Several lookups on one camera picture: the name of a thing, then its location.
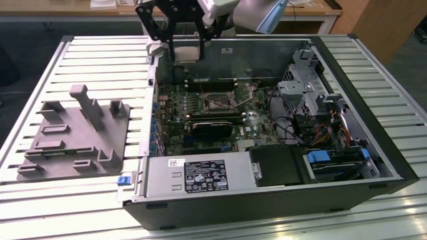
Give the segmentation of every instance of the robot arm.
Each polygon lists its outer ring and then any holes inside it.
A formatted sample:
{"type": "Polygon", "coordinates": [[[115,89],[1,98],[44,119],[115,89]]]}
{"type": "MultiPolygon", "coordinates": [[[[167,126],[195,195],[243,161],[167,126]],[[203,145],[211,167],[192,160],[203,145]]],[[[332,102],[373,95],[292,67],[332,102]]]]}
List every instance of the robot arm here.
{"type": "Polygon", "coordinates": [[[269,34],[276,28],[288,0],[139,0],[136,13],[155,41],[161,41],[169,49],[169,60],[175,61],[173,32],[177,23],[193,23],[199,32],[199,59],[204,58],[205,42],[221,36],[225,24],[245,27],[269,34]],[[161,29],[152,17],[157,7],[167,17],[167,27],[161,29]],[[213,19],[205,27],[203,17],[213,19]]]}

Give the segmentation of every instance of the green circuit board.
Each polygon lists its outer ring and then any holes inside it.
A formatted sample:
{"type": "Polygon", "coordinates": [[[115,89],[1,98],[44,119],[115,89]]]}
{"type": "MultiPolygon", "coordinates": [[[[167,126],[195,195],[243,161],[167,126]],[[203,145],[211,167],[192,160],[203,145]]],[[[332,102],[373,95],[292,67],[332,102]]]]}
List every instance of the green circuit board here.
{"type": "Polygon", "coordinates": [[[167,142],[165,155],[177,156],[192,150],[220,148],[221,152],[237,152],[239,140],[253,140],[256,145],[272,145],[279,142],[265,109],[265,88],[251,86],[249,80],[237,82],[239,87],[229,92],[187,92],[183,85],[167,84],[160,91],[161,122],[167,142]],[[216,140],[192,139],[187,129],[191,122],[185,115],[207,113],[244,113],[244,123],[232,126],[231,136],[216,140]]]}

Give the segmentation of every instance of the white sticker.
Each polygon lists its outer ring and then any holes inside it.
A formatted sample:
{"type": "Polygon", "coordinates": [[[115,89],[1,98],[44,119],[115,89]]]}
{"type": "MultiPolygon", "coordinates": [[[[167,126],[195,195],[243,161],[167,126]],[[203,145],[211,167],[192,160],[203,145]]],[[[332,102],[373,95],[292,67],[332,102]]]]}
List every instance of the white sticker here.
{"type": "Polygon", "coordinates": [[[184,166],[184,162],[185,162],[185,159],[184,159],[184,158],[180,158],[180,159],[169,159],[167,166],[168,166],[168,167],[183,167],[183,166],[184,166]]]}
{"type": "Polygon", "coordinates": [[[220,53],[221,54],[232,54],[233,53],[233,49],[232,48],[221,48],[220,49],[220,53]]]}

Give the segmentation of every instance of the floor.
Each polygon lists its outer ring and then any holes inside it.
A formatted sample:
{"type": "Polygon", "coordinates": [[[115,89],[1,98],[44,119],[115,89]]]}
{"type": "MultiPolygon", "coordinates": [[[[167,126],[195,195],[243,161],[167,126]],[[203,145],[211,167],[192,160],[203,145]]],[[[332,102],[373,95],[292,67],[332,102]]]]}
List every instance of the floor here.
{"type": "MultiPolygon", "coordinates": [[[[0,146],[8,137],[61,37],[64,35],[140,35],[141,33],[141,25],[137,22],[54,23],[53,31],[45,31],[41,23],[37,22],[0,23],[0,44],[21,74],[17,82],[0,87],[0,101],[2,102],[0,106],[0,146]]],[[[427,44],[420,44],[411,36],[387,65],[387,69],[427,110],[425,59],[427,44]]]]}

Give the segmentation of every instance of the blue tab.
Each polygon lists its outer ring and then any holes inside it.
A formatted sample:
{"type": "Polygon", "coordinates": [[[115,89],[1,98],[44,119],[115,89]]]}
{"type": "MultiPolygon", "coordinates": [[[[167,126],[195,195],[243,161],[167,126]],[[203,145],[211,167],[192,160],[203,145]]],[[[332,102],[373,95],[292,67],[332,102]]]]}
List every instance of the blue tab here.
{"type": "Polygon", "coordinates": [[[371,157],[369,152],[365,148],[361,149],[361,155],[363,155],[364,159],[369,159],[369,157],[371,157]]]}
{"type": "Polygon", "coordinates": [[[117,186],[129,186],[131,183],[131,177],[129,176],[120,176],[117,179],[117,186]]]}
{"type": "Polygon", "coordinates": [[[324,151],[324,150],[311,151],[311,152],[307,154],[307,159],[308,159],[308,162],[309,162],[311,164],[315,163],[315,162],[328,162],[328,161],[331,161],[328,152],[324,151]]]}

